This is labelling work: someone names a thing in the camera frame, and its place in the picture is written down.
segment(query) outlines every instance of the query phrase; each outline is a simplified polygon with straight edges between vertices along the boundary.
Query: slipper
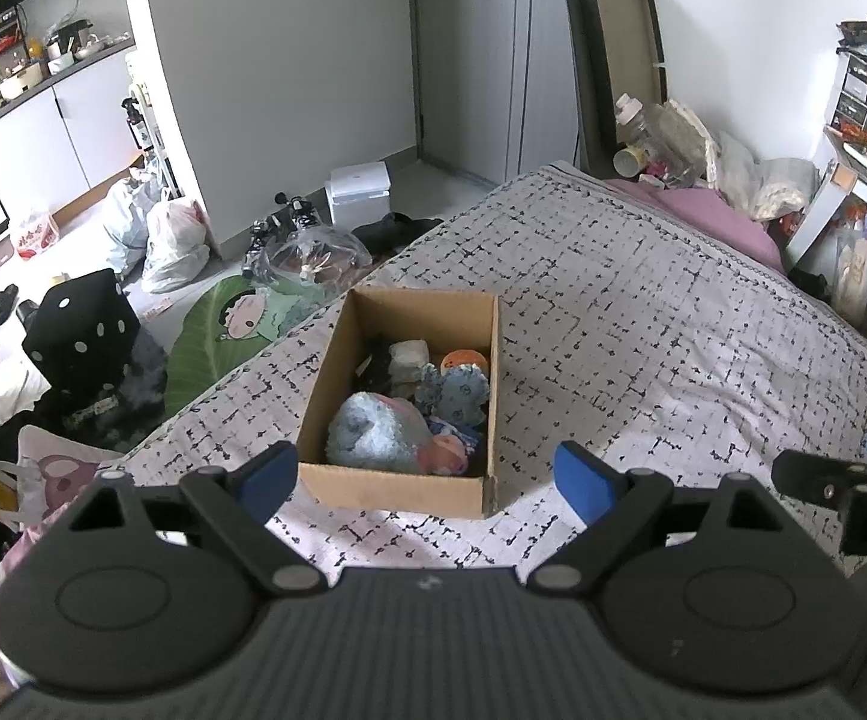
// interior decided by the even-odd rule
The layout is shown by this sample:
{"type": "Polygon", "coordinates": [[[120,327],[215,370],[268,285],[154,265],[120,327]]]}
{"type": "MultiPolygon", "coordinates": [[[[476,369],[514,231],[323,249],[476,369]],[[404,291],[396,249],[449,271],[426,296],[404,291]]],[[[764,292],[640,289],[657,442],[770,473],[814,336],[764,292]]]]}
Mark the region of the slipper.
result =
{"type": "Polygon", "coordinates": [[[14,303],[17,302],[19,295],[19,287],[16,284],[11,284],[5,290],[0,290],[0,325],[10,318],[14,303]]]}
{"type": "Polygon", "coordinates": [[[17,306],[17,319],[19,319],[19,323],[23,325],[23,328],[27,333],[30,332],[30,325],[33,324],[33,317],[36,317],[39,309],[40,306],[33,303],[33,300],[24,300],[23,303],[20,303],[19,306],[17,306]]]}

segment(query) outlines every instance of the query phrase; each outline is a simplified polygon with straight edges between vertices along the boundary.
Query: clear plastic bag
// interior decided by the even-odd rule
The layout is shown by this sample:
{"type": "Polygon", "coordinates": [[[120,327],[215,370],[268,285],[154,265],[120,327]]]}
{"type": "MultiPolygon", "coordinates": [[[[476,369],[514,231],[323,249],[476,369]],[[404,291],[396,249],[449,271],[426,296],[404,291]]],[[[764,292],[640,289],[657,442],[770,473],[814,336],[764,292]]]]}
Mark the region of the clear plastic bag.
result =
{"type": "Polygon", "coordinates": [[[760,171],[750,149],[729,132],[720,132],[713,189],[742,215],[750,215],[754,194],[760,189],[760,171]]]}
{"type": "Polygon", "coordinates": [[[784,158],[758,163],[750,149],[728,132],[720,132],[718,143],[713,189],[747,218],[780,218],[802,210],[814,196],[818,176],[813,162],[784,158]]]}
{"type": "Polygon", "coordinates": [[[761,185],[747,214],[769,221],[806,208],[816,191],[816,165],[808,159],[769,159],[760,164],[761,185]]]}
{"type": "Polygon", "coordinates": [[[317,295],[327,302],[363,276],[373,257],[354,235],[323,224],[292,232],[265,250],[260,280],[281,292],[317,295]]]}
{"type": "Polygon", "coordinates": [[[19,258],[29,260],[60,240],[60,228],[46,209],[35,209],[10,224],[10,240],[19,258]]]}

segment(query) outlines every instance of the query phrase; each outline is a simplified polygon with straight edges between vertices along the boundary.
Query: white tote bag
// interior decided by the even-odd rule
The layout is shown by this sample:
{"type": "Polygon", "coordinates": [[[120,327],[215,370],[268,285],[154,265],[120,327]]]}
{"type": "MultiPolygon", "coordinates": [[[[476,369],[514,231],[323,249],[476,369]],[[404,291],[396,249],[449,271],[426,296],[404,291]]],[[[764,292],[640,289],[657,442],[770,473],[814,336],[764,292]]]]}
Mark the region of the white tote bag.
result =
{"type": "Polygon", "coordinates": [[[43,522],[121,457],[26,425],[17,438],[17,462],[0,461],[0,482],[17,490],[19,504],[17,512],[0,509],[0,521],[14,531],[43,522]]]}

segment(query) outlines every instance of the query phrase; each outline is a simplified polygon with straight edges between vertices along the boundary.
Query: patterned bedsheet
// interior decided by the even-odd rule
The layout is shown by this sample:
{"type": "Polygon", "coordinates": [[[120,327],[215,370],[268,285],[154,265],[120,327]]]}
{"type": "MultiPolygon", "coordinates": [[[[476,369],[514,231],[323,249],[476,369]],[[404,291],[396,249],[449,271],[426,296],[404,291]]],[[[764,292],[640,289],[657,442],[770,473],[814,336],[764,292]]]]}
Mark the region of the patterned bedsheet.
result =
{"type": "MultiPolygon", "coordinates": [[[[787,280],[618,190],[551,166],[518,177],[387,263],[374,283],[502,298],[499,504],[484,521],[330,511],[298,485],[269,528],[331,578],[347,565],[516,565],[581,524],[551,481],[574,439],[684,485],[785,448],[866,459],[867,341],[787,280]]],[[[300,426],[338,311],[315,314],[164,424],[139,484],[235,469],[300,426]]],[[[826,550],[835,514],[784,501],[826,550]]]]}

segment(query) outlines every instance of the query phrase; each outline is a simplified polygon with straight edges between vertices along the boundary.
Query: bowl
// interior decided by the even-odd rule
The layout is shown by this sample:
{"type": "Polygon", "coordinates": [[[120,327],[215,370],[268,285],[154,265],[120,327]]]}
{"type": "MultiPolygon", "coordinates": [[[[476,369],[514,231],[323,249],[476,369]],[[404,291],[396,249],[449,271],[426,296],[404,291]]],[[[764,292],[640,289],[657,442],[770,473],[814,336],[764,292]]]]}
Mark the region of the bowl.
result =
{"type": "Polygon", "coordinates": [[[12,76],[0,84],[0,97],[8,103],[10,100],[16,100],[23,92],[26,91],[26,84],[23,83],[23,78],[19,74],[12,76]]]}
{"type": "Polygon", "coordinates": [[[86,57],[93,56],[97,52],[102,52],[105,47],[106,46],[101,41],[87,43],[84,47],[78,50],[78,52],[76,52],[75,56],[77,59],[86,59],[86,57]]]}
{"type": "Polygon", "coordinates": [[[55,76],[57,73],[62,73],[68,67],[73,65],[73,55],[70,52],[62,53],[56,59],[51,59],[46,66],[50,69],[51,74],[55,76]]]}

